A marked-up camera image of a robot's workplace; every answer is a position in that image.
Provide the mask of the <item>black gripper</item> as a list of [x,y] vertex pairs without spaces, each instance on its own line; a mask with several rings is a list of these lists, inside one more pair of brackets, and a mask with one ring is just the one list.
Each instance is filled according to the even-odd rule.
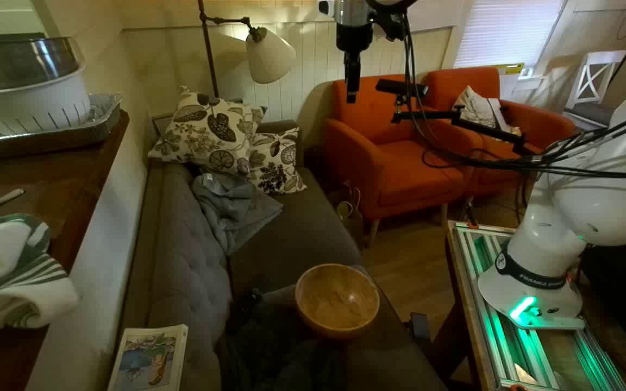
[[318,10],[336,23],[336,47],[343,53],[345,99],[354,103],[360,85],[360,53],[380,25],[390,40],[408,31],[406,8],[415,0],[318,0]]

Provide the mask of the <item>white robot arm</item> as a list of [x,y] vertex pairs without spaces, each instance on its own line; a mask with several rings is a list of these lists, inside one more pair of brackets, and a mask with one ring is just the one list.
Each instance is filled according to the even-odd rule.
[[536,133],[536,118],[511,107],[515,134],[418,103],[398,112],[420,143],[453,168],[530,173],[526,216],[499,257],[478,275],[481,298],[522,327],[582,326],[570,269],[589,245],[626,245],[626,99],[598,133]]

